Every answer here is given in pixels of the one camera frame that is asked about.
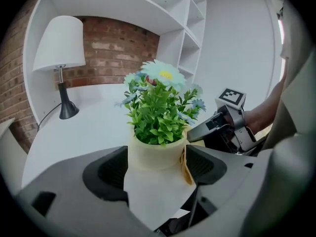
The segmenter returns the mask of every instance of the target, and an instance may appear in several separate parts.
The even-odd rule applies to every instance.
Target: white wall
[[[214,98],[224,87],[247,94],[245,110],[266,98],[277,83],[271,83],[273,74],[280,73],[274,69],[276,34],[266,0],[207,0],[203,47],[194,79],[204,90],[207,108],[199,123],[216,111]]]

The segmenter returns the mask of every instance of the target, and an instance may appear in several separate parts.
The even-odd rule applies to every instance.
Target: table lamp
[[[33,71],[59,70],[60,119],[69,119],[79,112],[79,109],[69,100],[62,70],[82,65],[85,65],[83,23],[71,16],[53,18],[40,40]]]

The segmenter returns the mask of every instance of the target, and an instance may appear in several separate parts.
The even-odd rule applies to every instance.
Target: green leaves
[[[153,134],[153,135],[158,135],[158,131],[156,129],[151,129],[150,132]]]
[[[192,109],[191,101],[197,91],[187,91],[183,97],[171,86],[165,86],[158,80],[152,86],[142,77],[140,81],[132,80],[126,96],[136,94],[134,99],[124,106],[131,117],[129,124],[135,127],[135,136],[143,143],[152,145],[166,145],[182,138],[186,121],[178,116],[178,112],[193,118],[198,110]],[[148,87],[146,91],[134,87]]]
[[[173,133],[172,132],[165,132],[165,135],[167,136],[168,141],[173,142]]]
[[[158,136],[158,143],[162,144],[164,142],[164,138],[162,138],[161,136]]]

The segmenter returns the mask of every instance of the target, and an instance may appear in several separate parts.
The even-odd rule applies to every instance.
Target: artificial flower
[[[137,80],[138,77],[136,76],[135,73],[130,73],[127,76],[125,76],[124,78],[124,84],[126,84],[128,86],[128,84],[132,81],[132,80]]]
[[[187,121],[189,123],[189,125],[194,125],[194,121],[192,118],[190,118],[188,115],[185,115],[181,112],[178,112],[178,116],[180,119]]]
[[[139,77],[139,79],[141,79],[141,77],[146,77],[147,75],[145,73],[142,73],[140,71],[137,71],[135,74],[137,77]]]
[[[137,90],[139,90],[139,91],[146,91],[146,90],[149,89],[149,87],[148,87],[148,86],[146,86],[146,87],[134,86],[133,89],[137,89]]]
[[[161,61],[144,62],[141,66],[141,72],[146,73],[150,80],[157,79],[165,86],[173,86],[177,91],[180,91],[186,84],[184,75],[175,67]]]
[[[125,98],[122,102],[120,102],[120,103],[115,103],[114,106],[120,106],[120,107],[122,107],[122,106],[125,105],[125,104],[129,104],[130,102],[133,101],[133,99],[134,99],[136,96],[137,96],[136,93],[130,94],[129,97],[126,97],[126,98]]]
[[[194,109],[195,107],[200,107],[201,110],[206,112],[206,107],[202,99],[195,99],[192,101],[192,108]]]
[[[197,89],[197,97],[200,97],[203,94],[203,89],[197,84],[192,84],[191,89]]]

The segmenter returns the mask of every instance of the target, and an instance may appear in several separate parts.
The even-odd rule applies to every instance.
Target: brick wall
[[[26,152],[37,133],[37,124],[25,92],[22,55],[26,27],[36,2],[26,1],[0,44],[0,122],[16,119],[10,129]]]
[[[67,87],[123,83],[125,75],[156,57],[158,35],[110,18],[78,18],[83,22],[86,65],[63,71]]]

